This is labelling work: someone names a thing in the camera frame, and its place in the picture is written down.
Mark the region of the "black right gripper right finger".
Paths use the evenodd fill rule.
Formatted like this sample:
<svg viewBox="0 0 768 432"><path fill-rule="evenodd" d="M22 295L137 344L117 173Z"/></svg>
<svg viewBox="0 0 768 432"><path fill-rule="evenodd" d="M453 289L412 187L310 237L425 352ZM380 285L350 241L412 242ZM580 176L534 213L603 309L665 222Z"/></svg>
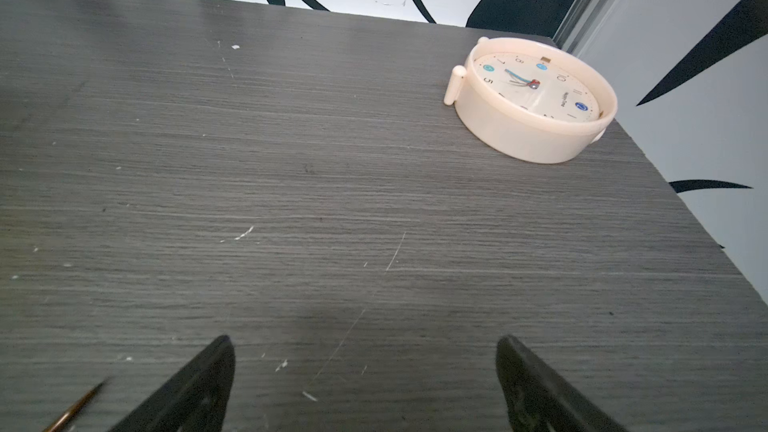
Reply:
<svg viewBox="0 0 768 432"><path fill-rule="evenodd" d="M514 431L625 429L516 337L499 340L495 362Z"/></svg>

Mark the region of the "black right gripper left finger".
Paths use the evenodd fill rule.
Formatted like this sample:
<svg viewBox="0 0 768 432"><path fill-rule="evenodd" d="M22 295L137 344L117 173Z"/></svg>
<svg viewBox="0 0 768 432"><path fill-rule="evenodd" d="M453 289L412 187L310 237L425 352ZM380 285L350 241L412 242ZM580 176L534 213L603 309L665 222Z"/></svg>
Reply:
<svg viewBox="0 0 768 432"><path fill-rule="evenodd" d="M235 367L234 345L221 335L111 430L221 431Z"/></svg>

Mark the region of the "screwdriver with metal shaft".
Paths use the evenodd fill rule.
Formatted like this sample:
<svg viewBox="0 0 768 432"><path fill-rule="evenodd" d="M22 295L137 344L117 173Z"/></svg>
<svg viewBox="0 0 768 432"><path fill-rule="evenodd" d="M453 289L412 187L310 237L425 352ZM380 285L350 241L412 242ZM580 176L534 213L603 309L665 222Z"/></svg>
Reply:
<svg viewBox="0 0 768 432"><path fill-rule="evenodd" d="M94 400L109 379L104 379L72 405L70 405L58 418L43 429L43 432L61 432Z"/></svg>

